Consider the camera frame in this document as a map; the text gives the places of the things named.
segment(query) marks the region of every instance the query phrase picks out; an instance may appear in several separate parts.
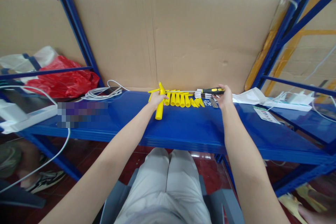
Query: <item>gray chair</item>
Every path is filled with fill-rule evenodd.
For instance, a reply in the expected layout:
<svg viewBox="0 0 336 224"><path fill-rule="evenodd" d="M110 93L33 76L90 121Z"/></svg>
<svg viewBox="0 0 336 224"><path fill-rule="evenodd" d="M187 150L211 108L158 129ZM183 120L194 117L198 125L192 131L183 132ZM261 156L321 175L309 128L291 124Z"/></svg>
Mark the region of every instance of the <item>gray chair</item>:
<svg viewBox="0 0 336 224"><path fill-rule="evenodd" d="M0 180L0 190L9 186L5 180ZM43 208L46 200L30 192L27 192L19 186L13 186L0 194L0 204L15 205L21 207Z"/></svg>
<svg viewBox="0 0 336 224"><path fill-rule="evenodd" d="M137 177L138 170L139 169L136 169L134 171L128 185L124 185L120 181L116 183L105 201L100 224L114 223L127 199L135 178ZM242 210L240 209L233 190L220 189L210 195L207 195L202 176L200 176L199 182L201 183L203 199L209 210L212 224L224 223L223 207L230 224L245 224Z"/></svg>

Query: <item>red plastic bag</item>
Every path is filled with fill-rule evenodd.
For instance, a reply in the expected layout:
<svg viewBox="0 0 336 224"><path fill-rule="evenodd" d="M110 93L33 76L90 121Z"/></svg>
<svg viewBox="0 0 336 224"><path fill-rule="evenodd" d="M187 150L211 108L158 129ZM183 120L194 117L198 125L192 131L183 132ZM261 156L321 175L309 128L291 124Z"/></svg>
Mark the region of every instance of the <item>red plastic bag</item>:
<svg viewBox="0 0 336 224"><path fill-rule="evenodd" d="M64 56L57 56L48 66L40 71L81 67L77 62L71 61ZM89 90L97 87L99 77L89 70L79 70L62 73L39 75L38 79L29 80L25 86L39 88L52 98L75 98L86 94Z"/></svg>

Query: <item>cardboard box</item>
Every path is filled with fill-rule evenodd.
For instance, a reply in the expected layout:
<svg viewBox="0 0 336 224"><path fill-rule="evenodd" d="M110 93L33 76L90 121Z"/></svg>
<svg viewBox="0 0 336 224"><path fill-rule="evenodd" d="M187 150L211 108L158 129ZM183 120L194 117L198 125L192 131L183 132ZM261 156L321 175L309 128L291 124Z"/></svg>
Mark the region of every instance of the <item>cardboard box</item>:
<svg viewBox="0 0 336 224"><path fill-rule="evenodd" d="M74 0L103 81L244 90L280 0ZM51 45L84 60L57 0L0 0L0 56Z"/></svg>

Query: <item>red floor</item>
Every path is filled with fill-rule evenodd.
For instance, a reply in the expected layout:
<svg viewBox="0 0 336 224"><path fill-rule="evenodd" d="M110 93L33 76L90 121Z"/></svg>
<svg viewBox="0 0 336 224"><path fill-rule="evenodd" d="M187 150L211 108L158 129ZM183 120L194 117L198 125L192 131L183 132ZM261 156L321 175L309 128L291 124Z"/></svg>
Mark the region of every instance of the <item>red floor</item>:
<svg viewBox="0 0 336 224"><path fill-rule="evenodd" d="M58 148L64 143L64 139L55 138L52 140L54 145ZM70 140L63 154L82 172L85 173L89 167L94 163L100 153L103 151L107 143L84 141L84 140ZM119 180L127 184L136 168L145 161L146 155L152 150L152 147L138 146L129 161L127 162ZM195 164L198 168L198 172L204 178L206 191L208 194L225 188L231 189L232 184L229 179L228 173L222 164L217 164L214 160L214 155L209 153L191 152L194 158ZM269 174L271 182L275 182L282 178L286 173L293 170L297 164L286 163L284 166L277 166L272 162L267 162L267 172ZM47 170L59 170L59 168L51 163L47 165L44 171ZM1 206L0 219L1 223L38 223L62 198L67 192L75 185L75 181L66 176L60 183L38 192L37 195L47 200L43 209L33 209L26 207L14 207L14 206ZM311 185L320 192L327 195L336 196L336 176L330 175L320 177L313 181ZM299 199L300 202L306 207L307 203L303 199ZM285 210L289 220L292 224L300 224L287 210Z"/></svg>

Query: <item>metal tool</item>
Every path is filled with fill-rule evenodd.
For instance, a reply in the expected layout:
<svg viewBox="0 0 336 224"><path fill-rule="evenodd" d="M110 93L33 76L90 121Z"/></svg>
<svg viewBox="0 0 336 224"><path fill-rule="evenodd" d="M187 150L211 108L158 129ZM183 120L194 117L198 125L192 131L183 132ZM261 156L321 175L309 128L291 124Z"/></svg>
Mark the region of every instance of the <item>metal tool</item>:
<svg viewBox="0 0 336 224"><path fill-rule="evenodd" d="M218 105L217 105L215 99L213 99L213 98L211 97L211 98L209 98L209 100L211 101L211 104L212 104L212 106L213 106L214 108L218 108Z"/></svg>
<svg viewBox="0 0 336 224"><path fill-rule="evenodd" d="M219 88L219 87L214 87L211 89L200 89L200 90L194 90L194 91L171 91L172 93L174 92L195 92L195 93L209 93L213 95L222 95L224 94L225 89Z"/></svg>

